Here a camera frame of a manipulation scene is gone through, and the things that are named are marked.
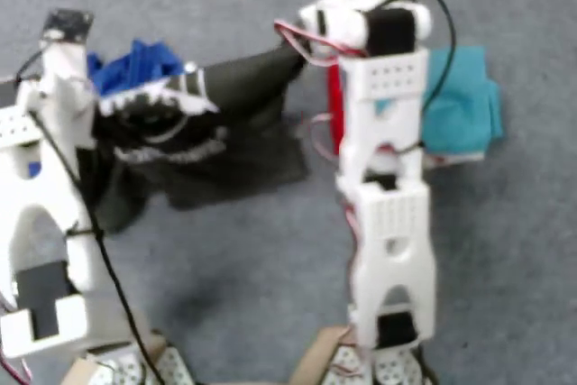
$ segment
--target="table surface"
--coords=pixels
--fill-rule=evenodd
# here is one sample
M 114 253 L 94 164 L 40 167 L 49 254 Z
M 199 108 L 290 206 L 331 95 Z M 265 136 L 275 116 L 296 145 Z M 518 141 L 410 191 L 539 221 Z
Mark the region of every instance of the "table surface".
M 35 50 L 57 6 L 96 13 L 89 48 L 108 58 L 141 37 L 207 64 L 267 50 L 277 40 L 272 21 L 309 1 L 0 0 L 0 76 Z M 443 384 L 574 385 L 577 0 L 446 2 L 460 43 L 487 49 L 507 138 L 483 163 L 427 175 L 439 274 L 430 362 Z M 445 46 L 435 15 L 430 45 Z M 288 113 L 325 109 L 323 74 L 305 71 Z M 286 380 L 318 329 L 346 320 L 352 243 L 331 168 L 304 148 L 306 181 L 190 212 L 155 197 L 108 240 L 130 299 L 201 381 Z M 45 232 L 38 260 L 61 257 L 59 237 Z M 57 383 L 67 368 L 50 356 L 31 362 L 38 384 Z

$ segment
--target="white robot part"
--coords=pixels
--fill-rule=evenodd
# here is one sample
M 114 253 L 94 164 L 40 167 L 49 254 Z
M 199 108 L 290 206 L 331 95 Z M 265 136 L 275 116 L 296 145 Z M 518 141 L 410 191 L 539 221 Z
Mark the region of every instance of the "white robot part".
M 67 274 L 77 292 L 53 300 L 58 332 L 51 336 L 36 334 L 32 311 L 27 307 L 2 316 L 0 333 L 9 358 L 44 351 L 79 354 L 95 346 L 130 343 L 133 339 L 95 236 L 89 232 L 91 222 L 84 200 L 59 155 L 28 115 L 33 111 L 38 116 L 78 177 L 77 148 L 94 146 L 90 130 L 95 96 L 85 86 L 84 67 L 67 68 L 78 61 L 79 53 L 86 53 L 82 48 L 69 47 L 73 45 L 52 41 L 45 47 L 46 68 L 41 80 L 25 80 L 18 88 L 16 105 L 0 110 L 0 188 L 6 197 L 0 201 L 0 291 L 11 306 L 18 307 L 22 288 L 15 285 L 15 275 L 22 270 L 21 258 L 31 247 L 33 221 L 44 213 L 68 238 Z M 28 167 L 31 153 L 41 164 L 34 177 Z M 72 228 L 80 232 L 65 236 Z M 134 317 L 142 334 L 147 335 L 143 314 L 135 311 Z
M 390 373 L 386 365 L 392 363 L 383 360 L 401 359 L 408 349 L 435 333 L 436 264 L 429 235 L 429 188 L 422 180 L 423 151 L 418 146 L 428 64 L 428 50 L 419 43 L 430 35 L 433 19 L 424 5 L 386 1 L 318 0 L 300 11 L 309 32 L 357 50 L 377 34 L 371 32 L 379 31 L 379 20 L 389 20 L 390 28 L 404 39 L 402 43 L 391 40 L 394 43 L 388 51 L 387 35 L 379 35 L 377 50 L 371 47 L 374 54 L 370 57 L 338 59 L 344 137 L 336 183 L 354 213 L 349 224 L 357 249 L 350 274 L 349 314 L 356 352 L 362 354 L 361 376 L 352 375 L 340 383 L 405 385 L 422 380 L 420 373 L 413 372 L 414 363 Z M 405 15 L 375 14 L 369 23 L 366 14 L 380 5 L 412 13 L 416 25 L 412 46 L 401 24 Z M 312 50 L 325 49 L 312 44 Z M 392 176 L 394 185 L 381 184 L 378 178 L 383 175 Z M 389 296 L 399 289 L 407 299 L 392 303 Z M 381 319 L 392 317 L 402 320 L 409 331 L 403 336 L 406 341 L 390 337 L 387 324 L 393 322 Z

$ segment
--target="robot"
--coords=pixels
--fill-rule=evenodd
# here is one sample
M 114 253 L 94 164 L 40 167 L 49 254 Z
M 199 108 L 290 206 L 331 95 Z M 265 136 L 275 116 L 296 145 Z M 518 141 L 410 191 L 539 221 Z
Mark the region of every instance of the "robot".
M 277 29 L 313 63 L 338 64 L 346 95 L 336 186 L 356 242 L 349 272 L 355 343 L 337 351 L 324 383 L 434 384 L 419 351 L 435 333 L 430 192 L 419 146 L 428 55 L 421 43 L 431 14 L 414 0 L 317 0 L 299 16 L 304 29 L 284 22 Z M 23 81 L 16 105 L 0 110 L 0 183 L 11 198 L 0 201 L 0 293 L 14 310 L 0 319 L 8 358 L 118 344 L 137 356 L 134 328 L 143 341 L 152 338 L 142 312 L 133 311 L 132 324 L 125 320 L 75 182 L 78 150 L 96 147 L 85 47 L 92 19 L 54 14 L 41 39 L 42 77 Z M 338 56 L 319 60 L 327 46 Z M 32 153 L 42 161 L 33 178 Z M 68 261 L 16 272 L 30 222 L 42 210 L 64 233 Z M 342 363 L 350 351 L 353 368 Z M 100 359 L 115 356 L 104 351 Z
M 340 69 L 336 185 L 356 245 L 349 273 L 355 350 L 337 351 L 324 383 L 436 381 L 420 352 L 435 333 L 430 192 L 419 145 L 428 57 L 421 42 L 431 14 L 414 0 L 317 0 L 299 16 L 304 29 L 277 21 L 277 30 L 311 63 Z M 297 37 L 311 42 L 311 53 Z M 351 355 L 353 364 L 343 365 Z

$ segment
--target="blue fabric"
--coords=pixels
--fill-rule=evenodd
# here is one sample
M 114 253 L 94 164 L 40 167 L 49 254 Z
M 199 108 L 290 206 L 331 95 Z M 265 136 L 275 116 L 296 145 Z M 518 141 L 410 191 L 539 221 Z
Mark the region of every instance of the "blue fabric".
M 103 65 L 94 52 L 87 56 L 88 75 L 102 97 L 184 72 L 182 61 L 162 42 L 134 40 L 131 51 Z
M 448 55 L 448 49 L 431 50 L 425 101 L 439 81 Z M 389 103 L 379 101 L 376 113 Z M 485 152 L 502 136 L 499 86 L 487 77 L 485 50 L 458 47 L 443 90 L 425 113 L 422 140 L 426 151 L 450 155 Z
M 31 162 L 28 164 L 28 174 L 31 178 L 34 178 L 40 173 L 41 164 L 39 162 Z

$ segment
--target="teal cloth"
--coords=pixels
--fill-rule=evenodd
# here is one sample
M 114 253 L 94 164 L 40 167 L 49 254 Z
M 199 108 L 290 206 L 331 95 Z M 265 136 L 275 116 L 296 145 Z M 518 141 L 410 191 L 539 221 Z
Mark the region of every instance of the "teal cloth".
M 426 98 L 440 78 L 448 54 L 448 49 L 431 50 Z M 422 139 L 427 152 L 485 152 L 503 134 L 499 86 L 487 77 L 485 50 L 458 47 L 443 90 L 425 113 Z

